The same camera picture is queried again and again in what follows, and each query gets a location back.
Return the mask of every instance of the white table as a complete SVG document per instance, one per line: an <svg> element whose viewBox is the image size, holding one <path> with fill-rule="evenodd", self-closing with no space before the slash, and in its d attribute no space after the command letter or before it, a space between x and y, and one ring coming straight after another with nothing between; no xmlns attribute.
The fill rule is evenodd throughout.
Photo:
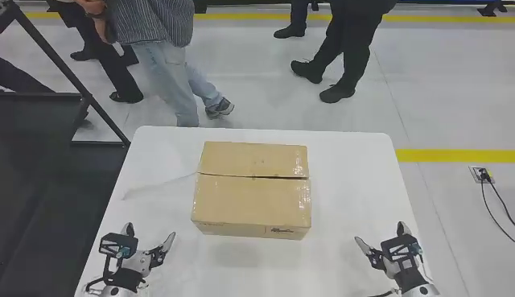
<svg viewBox="0 0 515 297"><path fill-rule="evenodd" d="M204 236L190 221L205 141L306 145L312 228L302 241ZM390 138L385 134L284 130L140 128L130 147L76 296L101 274L100 238L134 223L139 249L177 238L148 278L152 297L365 296L393 287L354 242L379 247L398 221L418 235Z"/></svg>

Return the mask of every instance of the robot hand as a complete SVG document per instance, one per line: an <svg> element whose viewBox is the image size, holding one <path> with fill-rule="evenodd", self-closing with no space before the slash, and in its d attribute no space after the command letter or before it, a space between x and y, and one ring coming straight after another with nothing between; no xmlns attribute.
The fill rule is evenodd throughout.
<svg viewBox="0 0 515 297"><path fill-rule="evenodd" d="M85 288L90 295L135 297L137 296L140 283L146 283L144 278L148 277L152 269L161 266L164 258L170 251L175 239L175 232L171 233L165 242L151 250L137 250L138 239L134 237L134 227L127 223L122 231L109 233L101 239L99 252L106 255L104 274L102 278L94 280ZM109 271L111 258L117 259L117 269ZM105 288L98 294L99 290L91 289L91 286L104 282Z"/></svg>
<svg viewBox="0 0 515 297"><path fill-rule="evenodd" d="M398 222L397 236L383 241L381 250L367 245L360 237L354 239L369 259L372 268L384 271L388 278L395 280L399 285L399 290L393 289L381 296L398 291L403 297L439 295L436 287L429 284L418 271L420 264L417 256L420 256L423 262L422 249L404 222Z"/></svg>

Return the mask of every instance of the cardboard box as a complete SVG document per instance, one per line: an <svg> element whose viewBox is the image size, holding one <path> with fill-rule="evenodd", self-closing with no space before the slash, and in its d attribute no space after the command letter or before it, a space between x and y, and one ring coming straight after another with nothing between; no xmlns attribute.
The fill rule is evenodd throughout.
<svg viewBox="0 0 515 297"><path fill-rule="evenodd" d="M206 142L192 221L204 234L302 239L311 227L307 148Z"/></svg>

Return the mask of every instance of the black cable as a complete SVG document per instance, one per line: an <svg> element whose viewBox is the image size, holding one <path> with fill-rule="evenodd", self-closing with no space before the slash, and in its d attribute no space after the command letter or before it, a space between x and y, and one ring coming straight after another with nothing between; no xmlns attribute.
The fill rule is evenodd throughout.
<svg viewBox="0 0 515 297"><path fill-rule="evenodd" d="M386 296L390 296L392 295L393 292L392 291L387 291L386 293L384 294L380 294L380 295L374 295L374 296L370 296L370 297L386 297Z"/></svg>
<svg viewBox="0 0 515 297"><path fill-rule="evenodd" d="M513 240L513 238L510 237L510 235L503 229L503 227L501 227L499 222L497 222L497 219L493 216L492 211L490 211L490 208L488 207L488 203L486 202L486 197L484 196L484 186L483 185L484 185L484 181L481 180L481 192L483 193L484 206L488 210L488 213L490 213L490 216L492 217L492 220L496 223L496 225L499 227L499 229L501 229L501 231L506 235L506 237L509 238L509 240L511 240L511 241L513 241L515 243L515 240Z"/></svg>
<svg viewBox="0 0 515 297"><path fill-rule="evenodd" d="M500 200L500 201L501 201L501 203L502 203L502 206L505 208L506 215L508 216L508 218L509 218L509 220L511 221L512 225L515 225L515 221L513 221L512 216L509 214L508 208L506 207L505 202L502 200L501 196L499 195L499 192L497 191L496 187L493 185L492 181L488 181L488 182L489 182L489 183L490 183L490 185L492 186L493 191L495 191L495 192L496 192L497 197L499 198L499 200Z"/></svg>

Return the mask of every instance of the striped shirt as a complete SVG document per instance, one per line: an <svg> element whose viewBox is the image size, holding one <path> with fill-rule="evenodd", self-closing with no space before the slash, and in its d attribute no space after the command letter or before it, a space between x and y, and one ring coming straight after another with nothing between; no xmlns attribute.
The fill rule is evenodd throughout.
<svg viewBox="0 0 515 297"><path fill-rule="evenodd" d="M106 0L106 4L121 44L168 41L186 47L192 40L193 0Z"/></svg>

